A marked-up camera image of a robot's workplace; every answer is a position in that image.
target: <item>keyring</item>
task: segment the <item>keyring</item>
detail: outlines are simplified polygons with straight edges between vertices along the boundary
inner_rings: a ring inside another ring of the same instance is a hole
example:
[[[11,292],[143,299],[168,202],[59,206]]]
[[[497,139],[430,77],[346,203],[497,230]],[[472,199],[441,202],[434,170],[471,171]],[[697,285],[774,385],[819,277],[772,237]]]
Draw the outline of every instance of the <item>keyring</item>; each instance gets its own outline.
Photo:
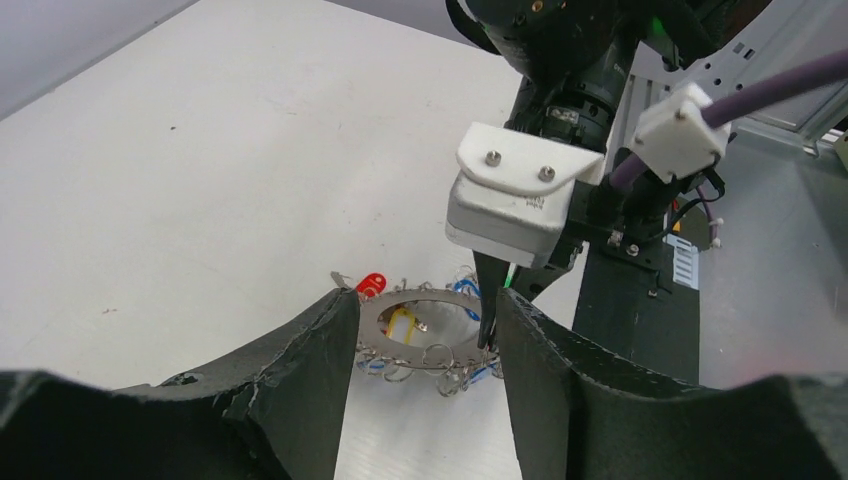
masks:
[[[464,278],[474,278],[476,276],[477,274],[476,272],[474,272],[474,267],[472,267],[471,265],[461,265],[454,273],[453,282],[451,282],[451,285]]]
[[[375,361],[381,361],[381,362],[383,362],[383,364],[380,365],[380,366],[372,365],[372,363],[374,363]],[[383,357],[375,356],[374,358],[372,358],[371,360],[369,360],[365,364],[365,373],[367,373],[368,375],[374,375],[374,376],[382,375],[383,372],[381,370],[386,368],[387,365],[388,365],[388,363],[386,363],[386,359],[384,359]]]
[[[362,370],[364,373],[368,373],[368,362],[373,360],[375,355],[376,354],[373,350],[362,349],[357,352],[355,357],[353,357],[353,364],[356,365],[356,368]]]
[[[394,291],[394,292],[402,292],[402,291],[404,291],[404,290],[406,290],[406,279],[405,279],[405,278],[401,278],[401,279],[400,279],[400,283],[399,283],[398,285],[395,285],[395,288],[393,288],[393,289],[392,289],[392,291]]]
[[[471,375],[468,374],[468,371],[471,367],[465,367],[462,369],[462,378],[459,381],[459,388],[463,392],[468,391],[468,386],[471,385]]]
[[[439,391],[439,395],[445,398],[459,393],[461,386],[462,379],[453,370],[446,370],[445,373],[439,375],[439,378],[436,379],[436,390]]]
[[[472,282],[471,280],[469,280],[467,278],[462,279],[462,280],[454,283],[453,285],[448,284],[448,288],[450,288],[450,289],[452,289],[456,292],[459,292],[459,293],[469,294],[468,292],[465,291],[465,289],[467,288],[468,290],[471,291],[471,293],[473,293],[477,297],[480,297],[480,289],[477,288],[477,285],[475,285],[474,282]],[[467,313],[468,316],[471,317],[471,319],[474,320],[475,322],[480,321],[480,316],[477,315],[476,313],[474,313],[473,311],[471,311],[471,309],[466,308],[465,313]]]
[[[399,372],[399,371],[400,371],[400,368],[398,368],[398,370],[395,370],[394,372],[391,372],[391,373],[384,373],[384,374],[383,374],[383,380],[385,380],[385,381],[387,381],[387,382],[389,382],[389,383],[401,383],[401,382],[404,382],[404,381],[408,380],[408,379],[409,379],[409,377],[411,377],[411,376],[412,376],[412,374],[414,374],[414,373],[415,373],[415,370],[413,370],[413,369],[411,369],[411,368],[407,368],[407,370],[409,370],[409,373],[407,373],[405,376],[400,377],[400,378],[394,378],[394,377],[392,377],[392,375],[394,375],[395,373],[397,373],[397,372]]]
[[[367,347],[377,354],[390,358],[394,361],[403,360],[406,366],[419,369],[435,369],[436,374],[444,371],[453,365],[478,365],[482,362],[484,350],[477,348],[477,335],[469,337],[467,340],[458,345],[447,346],[431,346],[427,348],[425,354],[425,345],[405,345],[401,342],[392,340],[386,336],[387,323],[390,321],[390,316],[398,306],[403,306],[413,301],[432,301],[445,302],[452,305],[457,305],[462,308],[468,308],[480,314],[481,306],[480,299],[471,295],[450,291],[450,290],[405,290],[402,292],[389,292],[376,297],[370,298],[362,303],[359,310],[359,342],[363,347]],[[375,322],[375,319],[382,319],[383,323]]]
[[[450,352],[450,354],[451,354],[451,357],[450,357],[451,361],[450,361],[450,365],[445,367],[444,372],[438,373],[436,375],[433,375],[432,373],[430,373],[429,369],[425,369],[424,371],[427,372],[427,375],[430,375],[431,377],[438,377],[439,375],[443,375],[443,374],[449,372],[454,367],[454,365],[456,365],[456,358],[454,358],[454,356],[453,356],[453,349],[450,346],[445,345],[444,343],[434,343],[432,345],[428,345],[427,348],[424,349],[424,354],[421,356],[421,363],[422,364],[427,365],[427,354],[430,353],[430,350],[432,350],[435,347],[447,348],[448,352]]]
[[[501,359],[497,359],[497,363],[493,366],[489,367],[492,369],[492,376],[495,378],[499,378],[503,380],[503,364],[501,364]]]

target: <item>metal ring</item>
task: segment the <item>metal ring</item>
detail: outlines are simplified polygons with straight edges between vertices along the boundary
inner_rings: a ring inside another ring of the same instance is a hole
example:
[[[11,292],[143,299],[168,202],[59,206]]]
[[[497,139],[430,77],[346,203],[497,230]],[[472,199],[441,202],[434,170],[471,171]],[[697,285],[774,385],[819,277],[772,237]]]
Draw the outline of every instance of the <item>metal ring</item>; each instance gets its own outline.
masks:
[[[470,278],[476,276],[477,273],[474,271],[474,267],[472,267],[471,265],[460,265],[460,267],[456,269],[456,272],[454,272],[453,281],[449,285],[453,285],[456,282],[462,280],[463,278]]]
[[[446,365],[474,366],[483,363],[484,350],[477,348],[477,335],[450,347],[447,352],[436,352],[435,347],[428,347],[427,354],[424,348],[413,345],[404,345],[387,338],[380,331],[376,319],[385,311],[396,305],[402,305],[413,301],[435,301],[445,302],[459,307],[467,308],[476,314],[481,314],[480,299],[450,290],[403,290],[388,292],[376,297],[369,298],[362,303],[360,308],[359,340],[363,346],[378,352],[379,355],[404,361],[404,366],[417,370],[436,370],[438,374],[444,371]],[[465,315],[457,317],[457,320],[465,320]]]
[[[403,376],[403,377],[400,377],[400,378],[389,378],[389,377],[391,377],[391,376],[392,376],[392,374],[385,374],[385,373],[384,373],[384,374],[383,374],[383,380],[385,380],[385,381],[387,381],[387,382],[389,382],[389,383],[401,383],[401,382],[405,382],[406,380],[408,380],[408,379],[409,379],[409,377],[411,377],[411,376],[412,376],[412,374],[414,374],[414,373],[415,373],[415,370],[413,370],[413,369],[411,369],[411,368],[408,368],[407,370],[409,371],[409,373],[407,373],[407,374],[406,374],[406,376]]]
[[[358,351],[353,357],[353,364],[363,373],[368,373],[367,364],[373,359],[374,352],[369,351],[369,349],[367,348],[363,348],[362,350]]]
[[[383,362],[383,366],[382,366],[382,367],[380,367],[380,368],[377,368],[377,369],[376,369],[376,370],[378,370],[377,372],[375,372],[375,371],[374,371],[374,370],[375,370],[375,368],[374,368],[374,366],[373,366],[373,365],[371,365],[371,364],[372,364],[372,363],[374,363],[374,361],[376,361],[376,360],[380,360],[381,362]],[[387,365],[388,365],[388,363],[386,362],[386,359],[385,359],[385,358],[380,357],[380,356],[375,356],[374,358],[372,358],[371,360],[368,360],[368,361],[365,363],[365,369],[364,369],[364,372],[365,372],[365,373],[367,373],[368,375],[374,375],[374,376],[381,375],[383,372],[381,372],[381,371],[379,371],[379,370],[382,370],[382,369],[383,369],[383,368],[385,368]]]
[[[447,385],[442,385],[440,381],[443,378],[445,379],[445,381],[450,380],[451,383],[448,383]],[[439,392],[439,395],[445,398],[452,397],[459,393],[461,387],[462,379],[459,378],[458,374],[453,373],[453,370],[447,370],[442,375],[439,375],[439,378],[436,379],[436,390]]]
[[[377,352],[373,348],[366,347],[362,342],[356,342],[356,355],[376,355]]]
[[[454,365],[456,365],[456,357],[454,357],[454,355],[453,355],[453,349],[452,349],[452,348],[450,348],[450,346],[449,346],[449,345],[445,345],[444,343],[433,343],[433,344],[431,344],[431,345],[428,345],[428,346],[424,349],[424,353],[421,355],[421,363],[425,366],[425,368],[426,368],[426,366],[427,366],[427,354],[428,354],[428,353],[430,353],[430,350],[431,350],[433,347],[444,347],[444,348],[447,348],[447,349],[448,349],[448,352],[450,352],[450,354],[451,354],[451,356],[450,356],[450,359],[451,359],[450,363],[449,363],[448,365],[442,365],[442,366],[441,366],[442,368],[444,368],[444,369],[445,369],[445,371],[444,371],[444,372],[442,372],[442,373],[437,373],[436,375],[433,375],[432,373],[430,373],[430,371],[429,371],[429,370],[424,370],[424,372],[426,372],[428,375],[430,375],[430,376],[432,376],[432,377],[438,377],[439,375],[444,375],[444,374],[446,374],[446,373],[450,372],[450,371],[453,369]]]
[[[503,364],[501,364],[501,360],[498,359],[498,363],[496,363],[493,367],[489,367],[492,369],[492,376],[495,378],[499,378],[503,380]]]
[[[400,370],[400,365],[394,362],[391,358],[382,357],[383,368],[380,369],[379,375],[394,375]]]
[[[465,367],[462,369],[462,376],[459,379],[459,389],[463,392],[468,391],[468,387],[471,385],[471,375],[468,374],[468,371],[471,367]]]

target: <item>purple cable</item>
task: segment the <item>purple cable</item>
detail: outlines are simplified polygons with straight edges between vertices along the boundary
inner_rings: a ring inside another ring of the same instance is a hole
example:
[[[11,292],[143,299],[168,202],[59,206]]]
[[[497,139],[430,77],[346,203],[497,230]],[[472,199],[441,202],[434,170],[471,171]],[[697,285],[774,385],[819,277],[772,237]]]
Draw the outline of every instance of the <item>purple cable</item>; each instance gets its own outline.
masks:
[[[701,114],[710,128],[719,128],[737,118],[846,79],[848,79],[848,49],[826,55],[750,85],[744,90],[717,100],[701,110]],[[626,192],[647,170],[645,162],[633,153],[610,174],[610,186],[618,192]]]
[[[610,186],[617,192],[624,193],[630,190],[633,182],[648,171],[648,166],[639,158],[639,155],[631,153],[610,174]]]

